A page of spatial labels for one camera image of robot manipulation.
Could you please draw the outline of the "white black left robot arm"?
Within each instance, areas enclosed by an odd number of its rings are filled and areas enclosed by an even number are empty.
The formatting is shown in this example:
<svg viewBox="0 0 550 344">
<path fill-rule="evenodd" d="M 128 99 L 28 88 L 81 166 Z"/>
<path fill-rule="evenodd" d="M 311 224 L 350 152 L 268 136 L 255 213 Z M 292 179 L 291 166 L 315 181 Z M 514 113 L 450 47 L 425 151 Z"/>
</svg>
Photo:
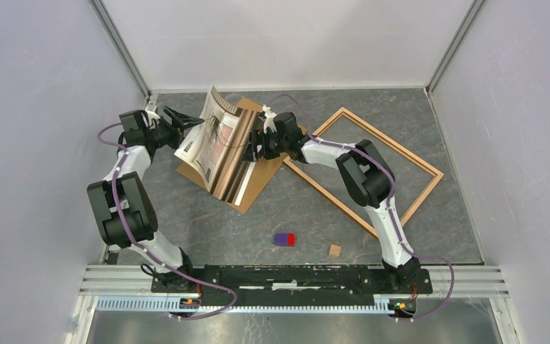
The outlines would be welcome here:
<svg viewBox="0 0 550 344">
<path fill-rule="evenodd" d="M 131 110 L 119 116 L 122 128 L 112 146 L 117 160 L 112 170 L 87 187 L 90 206 L 100 237 L 107 246 L 129 249 L 145 261 L 141 270 L 167 290 L 187 292 L 197 284 L 188 255 L 171 244 L 158 228 L 158 217 L 142 178 L 156 150 L 179 148 L 185 131 L 203 119 L 164 107 L 159 115 L 150 110 Z"/>
</svg>

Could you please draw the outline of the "printed photo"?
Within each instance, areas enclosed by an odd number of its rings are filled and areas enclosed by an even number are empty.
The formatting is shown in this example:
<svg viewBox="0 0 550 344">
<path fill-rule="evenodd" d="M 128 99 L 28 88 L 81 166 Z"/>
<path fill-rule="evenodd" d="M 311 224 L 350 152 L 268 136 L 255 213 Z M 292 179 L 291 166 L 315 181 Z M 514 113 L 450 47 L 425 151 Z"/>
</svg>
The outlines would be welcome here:
<svg viewBox="0 0 550 344">
<path fill-rule="evenodd" d="M 242 160 L 250 133 L 262 126 L 260 110 L 234 105 L 215 87 L 206 96 L 204 122 L 187 134 L 175 156 L 198 175 L 204 188 L 232 204 L 240 193 L 249 163 Z"/>
</svg>

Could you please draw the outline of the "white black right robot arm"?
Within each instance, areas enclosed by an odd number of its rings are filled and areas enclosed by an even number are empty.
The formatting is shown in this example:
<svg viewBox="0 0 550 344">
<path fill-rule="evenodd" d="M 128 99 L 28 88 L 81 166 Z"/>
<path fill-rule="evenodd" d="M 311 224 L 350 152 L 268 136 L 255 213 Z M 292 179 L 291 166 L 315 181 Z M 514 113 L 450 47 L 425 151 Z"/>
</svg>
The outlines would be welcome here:
<svg viewBox="0 0 550 344">
<path fill-rule="evenodd" d="M 404 292 L 421 270 L 402 230 L 395 208 L 395 177 L 370 140 L 336 143 L 303 133 L 291 112 L 275 113 L 263 106 L 261 129 L 249 133 L 243 161 L 278 158 L 282 153 L 303 164 L 333 168 L 342 177 L 347 193 L 367 213 L 376 231 L 386 271 L 385 284 Z"/>
</svg>

